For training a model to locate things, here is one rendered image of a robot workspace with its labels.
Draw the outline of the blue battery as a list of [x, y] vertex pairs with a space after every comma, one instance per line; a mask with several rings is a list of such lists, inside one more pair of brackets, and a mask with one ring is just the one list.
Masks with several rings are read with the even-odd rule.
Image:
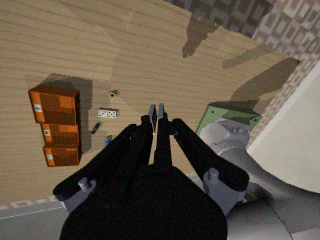
[[106, 137], [105, 139], [105, 147], [110, 143], [110, 138], [109, 137]]

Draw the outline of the orange three-compartment bin rack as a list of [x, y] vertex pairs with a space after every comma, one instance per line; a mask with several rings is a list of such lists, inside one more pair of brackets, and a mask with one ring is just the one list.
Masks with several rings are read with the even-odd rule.
[[37, 85], [27, 92], [35, 123], [40, 124], [47, 167], [79, 166], [80, 91]]

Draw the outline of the white domino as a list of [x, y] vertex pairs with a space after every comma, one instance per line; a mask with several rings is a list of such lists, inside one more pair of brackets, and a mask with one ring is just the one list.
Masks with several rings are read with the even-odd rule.
[[116, 118], [116, 110], [99, 109], [98, 117]]

